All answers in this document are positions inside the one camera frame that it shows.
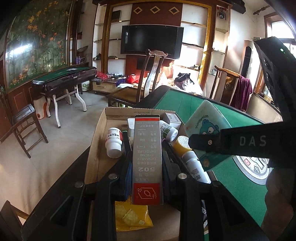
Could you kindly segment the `person's right hand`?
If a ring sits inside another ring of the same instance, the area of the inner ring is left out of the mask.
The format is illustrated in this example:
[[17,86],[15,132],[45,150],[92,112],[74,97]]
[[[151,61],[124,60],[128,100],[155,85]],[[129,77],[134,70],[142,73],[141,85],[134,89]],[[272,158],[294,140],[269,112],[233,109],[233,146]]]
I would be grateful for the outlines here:
[[274,168],[266,181],[266,213],[261,224],[269,240],[276,240],[284,232],[293,218],[290,204],[295,172],[292,169]]

